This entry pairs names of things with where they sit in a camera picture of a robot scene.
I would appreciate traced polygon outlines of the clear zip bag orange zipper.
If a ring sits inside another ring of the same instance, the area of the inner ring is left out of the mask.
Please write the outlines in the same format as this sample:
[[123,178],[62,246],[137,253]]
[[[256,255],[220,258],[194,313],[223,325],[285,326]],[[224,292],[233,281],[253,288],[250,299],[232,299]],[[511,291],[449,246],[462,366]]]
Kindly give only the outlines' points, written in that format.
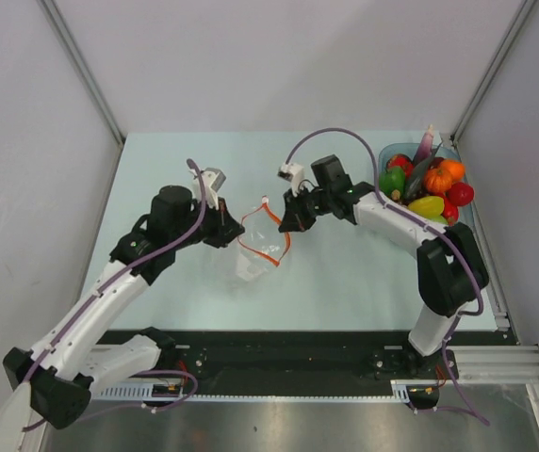
[[265,280],[280,268],[292,247],[290,233],[279,231],[282,220],[272,209],[268,195],[240,217],[239,225],[244,233],[237,237],[235,247],[234,287]]

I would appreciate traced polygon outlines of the grey toy fish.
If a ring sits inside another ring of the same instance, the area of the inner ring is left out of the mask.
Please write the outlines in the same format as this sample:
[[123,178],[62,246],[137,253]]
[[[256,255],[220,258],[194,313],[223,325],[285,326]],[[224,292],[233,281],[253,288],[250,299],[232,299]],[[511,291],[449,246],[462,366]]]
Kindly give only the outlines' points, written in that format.
[[440,150],[441,146],[441,143],[439,143],[436,147],[431,148],[421,145],[416,150],[416,154],[412,160],[413,170],[412,173],[407,177],[404,186],[403,199],[405,201],[411,201],[416,196],[417,192],[422,188],[424,177],[431,168],[431,165],[433,164],[436,154]]

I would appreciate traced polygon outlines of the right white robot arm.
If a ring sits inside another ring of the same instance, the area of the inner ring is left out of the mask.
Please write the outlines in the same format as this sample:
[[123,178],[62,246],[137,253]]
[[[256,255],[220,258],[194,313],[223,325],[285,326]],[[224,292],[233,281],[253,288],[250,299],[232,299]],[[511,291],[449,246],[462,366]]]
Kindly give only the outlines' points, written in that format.
[[353,183],[335,155],[314,162],[312,171],[318,186],[308,189],[301,165],[279,168],[278,176],[289,182],[279,231],[305,232],[317,217],[332,214],[382,234],[415,258],[424,306],[408,334],[411,348],[402,354],[402,365],[410,376],[426,377],[436,367],[434,353],[467,304],[477,300],[476,313],[482,313],[479,295],[489,275],[473,232],[463,223],[445,226],[412,213],[367,182]]

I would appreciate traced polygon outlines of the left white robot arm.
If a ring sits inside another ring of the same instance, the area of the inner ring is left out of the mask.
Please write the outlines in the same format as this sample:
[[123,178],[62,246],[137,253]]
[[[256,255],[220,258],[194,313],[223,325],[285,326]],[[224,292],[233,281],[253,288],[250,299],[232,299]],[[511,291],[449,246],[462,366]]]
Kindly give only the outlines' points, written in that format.
[[75,423],[94,395],[132,376],[170,375],[192,397],[197,378],[181,366],[175,340],[154,327],[100,358],[90,352],[119,314],[175,263],[179,250],[198,244],[222,249],[244,231],[214,189],[162,187],[71,311],[30,349],[8,352],[3,366],[11,387],[26,386],[30,408],[56,429]]

